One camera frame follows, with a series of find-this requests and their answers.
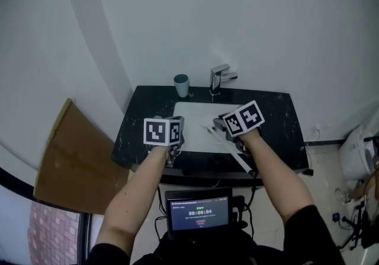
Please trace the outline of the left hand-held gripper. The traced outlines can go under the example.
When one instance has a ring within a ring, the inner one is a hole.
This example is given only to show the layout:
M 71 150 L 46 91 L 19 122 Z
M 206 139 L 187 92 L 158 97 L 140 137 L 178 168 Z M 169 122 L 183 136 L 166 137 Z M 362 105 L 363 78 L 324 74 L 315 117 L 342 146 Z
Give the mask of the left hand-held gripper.
M 181 153 L 181 146 L 184 144 L 184 117 L 172 116 L 161 118 L 145 118 L 143 123 L 143 143 L 146 145 L 149 154 L 154 147 L 169 147 L 166 167 L 172 168 L 176 157 Z

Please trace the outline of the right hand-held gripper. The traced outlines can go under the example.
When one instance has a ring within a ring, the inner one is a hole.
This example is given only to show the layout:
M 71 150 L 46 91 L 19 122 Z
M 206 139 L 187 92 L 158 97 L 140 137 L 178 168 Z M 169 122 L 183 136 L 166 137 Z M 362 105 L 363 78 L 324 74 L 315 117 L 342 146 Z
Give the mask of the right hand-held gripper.
M 226 132 L 226 140 L 234 143 L 236 148 L 245 155 L 249 155 L 249 151 L 239 136 L 258 128 L 264 122 L 265 119 L 255 100 L 238 107 L 233 112 L 224 114 L 221 119 L 213 119 L 214 126 Z

